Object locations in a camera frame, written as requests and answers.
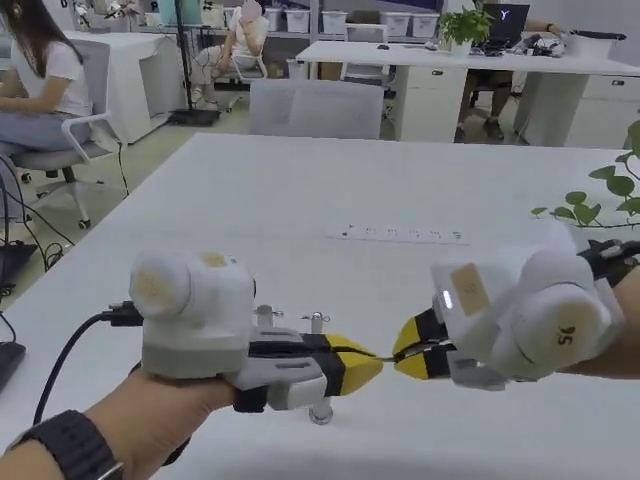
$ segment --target storage box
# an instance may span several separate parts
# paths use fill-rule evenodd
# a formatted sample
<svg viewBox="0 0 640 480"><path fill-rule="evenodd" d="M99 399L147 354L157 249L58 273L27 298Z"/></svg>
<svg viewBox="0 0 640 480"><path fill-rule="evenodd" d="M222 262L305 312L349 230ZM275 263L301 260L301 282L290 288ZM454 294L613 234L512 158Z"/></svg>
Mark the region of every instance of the storage box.
<svg viewBox="0 0 640 480"><path fill-rule="evenodd" d="M414 13L413 36L417 38L435 37L439 18L440 15L437 13Z"/></svg>
<svg viewBox="0 0 640 480"><path fill-rule="evenodd" d="M330 35L344 35L347 23L347 12L322 12L322 31Z"/></svg>
<svg viewBox="0 0 640 480"><path fill-rule="evenodd" d="M307 80L309 78L308 64L290 58L287 60L287 70L289 71L289 78L295 80Z"/></svg>
<svg viewBox="0 0 640 480"><path fill-rule="evenodd" d="M387 26L387 34L390 37L406 37L409 30L410 13L382 12L382 24Z"/></svg>
<svg viewBox="0 0 640 480"><path fill-rule="evenodd" d="M277 32L280 30L280 18L282 10L279 8L265 8L264 16L269 20L269 31Z"/></svg>
<svg viewBox="0 0 640 480"><path fill-rule="evenodd" d="M177 25L176 6L174 0L158 0L158 10L163 25ZM202 10L198 0L183 0L180 13L185 25L202 25Z"/></svg>
<svg viewBox="0 0 640 480"><path fill-rule="evenodd" d="M602 40L597 38L588 38L581 35L571 35L567 42L567 50L565 54L570 57L584 57L607 59L611 54L615 40Z"/></svg>
<svg viewBox="0 0 640 480"><path fill-rule="evenodd" d="M309 10L286 10L287 30L291 33L309 33Z"/></svg>

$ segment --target wrist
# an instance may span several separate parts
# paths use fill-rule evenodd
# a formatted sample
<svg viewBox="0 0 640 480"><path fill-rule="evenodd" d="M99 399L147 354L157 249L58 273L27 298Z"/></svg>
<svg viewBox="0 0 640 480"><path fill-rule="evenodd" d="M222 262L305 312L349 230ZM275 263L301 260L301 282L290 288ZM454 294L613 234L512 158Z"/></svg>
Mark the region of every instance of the wrist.
<svg viewBox="0 0 640 480"><path fill-rule="evenodd" d="M3 457L0 478L64 480L62 471L51 454L35 440L19 445Z"/></svg>

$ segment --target black watch strap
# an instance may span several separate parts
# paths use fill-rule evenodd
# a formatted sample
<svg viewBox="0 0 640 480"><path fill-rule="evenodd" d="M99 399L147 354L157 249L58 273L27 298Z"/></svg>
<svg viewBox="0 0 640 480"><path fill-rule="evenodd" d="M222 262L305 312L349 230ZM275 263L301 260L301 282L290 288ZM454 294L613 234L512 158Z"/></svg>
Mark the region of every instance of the black watch strap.
<svg viewBox="0 0 640 480"><path fill-rule="evenodd" d="M122 480L122 465L91 420L75 410L56 415L28 430L17 445L28 440L42 444L66 480Z"/></svg>

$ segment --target white cabinet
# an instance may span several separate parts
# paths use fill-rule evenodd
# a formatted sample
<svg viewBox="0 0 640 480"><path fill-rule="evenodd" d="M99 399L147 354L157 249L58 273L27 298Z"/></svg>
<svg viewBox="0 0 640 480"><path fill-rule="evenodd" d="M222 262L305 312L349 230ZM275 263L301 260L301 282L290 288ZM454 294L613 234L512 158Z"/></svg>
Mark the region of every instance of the white cabinet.
<svg viewBox="0 0 640 480"><path fill-rule="evenodd" d="M531 145L618 149L639 111L640 78L535 73L527 76L515 129Z"/></svg>
<svg viewBox="0 0 640 480"><path fill-rule="evenodd" d="M623 148L640 119L640 78L592 76L578 104L565 146Z"/></svg>
<svg viewBox="0 0 640 480"><path fill-rule="evenodd" d="M627 129L640 119L640 102L583 99L567 136L566 147L624 148Z"/></svg>
<svg viewBox="0 0 640 480"><path fill-rule="evenodd" d="M466 68L398 67L396 138L453 142L466 79Z"/></svg>

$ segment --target cable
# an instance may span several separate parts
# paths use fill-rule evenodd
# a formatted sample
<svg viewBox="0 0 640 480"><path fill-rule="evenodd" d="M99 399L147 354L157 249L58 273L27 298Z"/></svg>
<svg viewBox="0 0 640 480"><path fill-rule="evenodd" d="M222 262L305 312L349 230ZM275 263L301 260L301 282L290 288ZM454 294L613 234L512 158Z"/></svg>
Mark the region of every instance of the cable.
<svg viewBox="0 0 640 480"><path fill-rule="evenodd" d="M7 199L8 192L7 192L6 184L4 183L4 178L2 177L2 174L0 174L0 183L1 183L0 188L2 188L2 206L4 208L4 245L6 248L9 248L9 200ZM9 290L12 289L12 287L8 287L6 285L6 281L5 281L6 265L7 265L7 262L6 260L3 259L2 267L0 268L0 288L2 289L2 292L0 294L0 302L2 302L2 297L4 296L5 288L9 288ZM18 335L16 334L15 328L13 328L13 325L11 325L11 322L7 319L7 317L4 316L4 312L2 311L0 311L0 318L2 319L2 322L7 326L9 331L11 332L11 342L15 343L18 340Z"/></svg>
<svg viewBox="0 0 640 480"><path fill-rule="evenodd" d="M129 184L127 177L124 176L124 168L122 167L122 142L118 142L118 165L120 165L120 174L122 175L122 183L124 183L124 189L127 192L125 198L129 196Z"/></svg>
<svg viewBox="0 0 640 480"><path fill-rule="evenodd" d="M73 335L71 335L69 340L67 340L67 343L60 351L60 354L51 369L51 373L49 373L49 377L47 378L42 393L40 394L40 399L38 400L38 405L33 416L33 425L37 425L42 421L44 410L47 406L47 402L49 401L49 397L51 396L51 391L53 390L53 386L58 379L58 375L60 375L60 371L62 370L69 353L71 353L75 344L80 340L80 337L82 337L89 328L99 322L110 322L112 327L140 327L142 326L142 316L133 306L133 302L127 301L121 304L109 306L109 310L94 315L80 325L80 327L73 332Z"/></svg>
<svg viewBox="0 0 640 480"><path fill-rule="evenodd" d="M2 319L2 322L7 326L7 328L9 329L9 331L11 332L11 343L15 343L18 341L18 335L16 335L16 329L13 328L13 325L11 325L11 322L9 322L9 320L7 320L7 317L4 316L4 312L0 312L0 319Z"/></svg>
<svg viewBox="0 0 640 480"><path fill-rule="evenodd" d="M49 249L58 248L57 251L49 253ZM45 264L47 270L50 270L56 263L58 263L64 256L64 247L58 242L50 243L47 248L44 249Z"/></svg>
<svg viewBox="0 0 640 480"><path fill-rule="evenodd" d="M24 222L24 224L26 225L27 222L28 222L27 214L24 211L24 209L26 208L31 213L36 215L40 220L42 220L45 223L45 225L47 225L47 227L49 227L56 235L60 236L60 238L63 238L66 242L69 243L69 245L75 246L75 243L69 237L67 237L65 234L61 233L57 228L55 228L53 225L51 225L51 222L49 222L40 213L36 212L33 208L31 208L29 205L27 205L25 203L24 196L22 195L22 189L20 188L20 182L18 181L18 176L16 175L16 172L14 171L13 164L9 164L7 162L7 160L4 158L4 156L2 156L2 155L0 155L0 160L2 160L2 162L5 164L7 169L11 172L11 175L13 176L13 179L15 180L16 185L18 186L18 193L20 194L20 199L17 199L16 197L14 197L11 193L9 193L6 190L6 188L3 188L3 190L6 191L7 195L9 195L13 200L15 200L16 202L20 203L20 205L22 205L22 207L23 207L23 210L22 210L22 221Z"/></svg>

